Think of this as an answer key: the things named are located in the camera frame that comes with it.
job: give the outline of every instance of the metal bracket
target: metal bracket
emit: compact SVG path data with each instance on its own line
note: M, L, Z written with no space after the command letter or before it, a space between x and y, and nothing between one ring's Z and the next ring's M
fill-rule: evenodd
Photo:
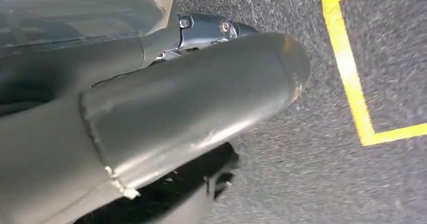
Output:
M181 28L181 42L177 48L164 51L156 61L169 60L212 44L251 35L253 27L227 20L223 16L206 14L177 15Z

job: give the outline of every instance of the bolt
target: bolt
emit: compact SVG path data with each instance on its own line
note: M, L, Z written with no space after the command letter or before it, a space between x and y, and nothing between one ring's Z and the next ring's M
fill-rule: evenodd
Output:
M179 27L181 29L189 28L191 26L190 19L188 18L182 18L179 20Z
M225 34L225 35L230 33L230 23L227 20L225 20L225 19L221 20L220 31L222 34Z

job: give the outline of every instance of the yellow road marking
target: yellow road marking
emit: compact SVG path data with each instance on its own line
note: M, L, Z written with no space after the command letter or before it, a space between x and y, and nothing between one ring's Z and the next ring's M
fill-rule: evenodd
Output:
M354 124L362 145L373 145L427 134L427 123L375 133L363 95L339 1L341 0L322 0L323 16Z

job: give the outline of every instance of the chrome bolt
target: chrome bolt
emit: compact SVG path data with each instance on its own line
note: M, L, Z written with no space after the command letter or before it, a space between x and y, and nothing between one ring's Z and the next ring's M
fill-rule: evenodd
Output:
M179 27L181 29L189 28L191 26L190 19L183 18L179 20Z
M225 19L221 20L220 31L222 34L225 34L225 35L230 33L230 23L227 20L225 20Z

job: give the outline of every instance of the gray asphalt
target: gray asphalt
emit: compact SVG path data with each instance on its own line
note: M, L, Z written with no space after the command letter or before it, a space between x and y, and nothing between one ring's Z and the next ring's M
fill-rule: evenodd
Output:
M362 147L321 0L179 0L299 40L309 87L233 144L235 185L201 223L427 223L427 136ZM427 122L427 0L345 0L342 13L374 128Z

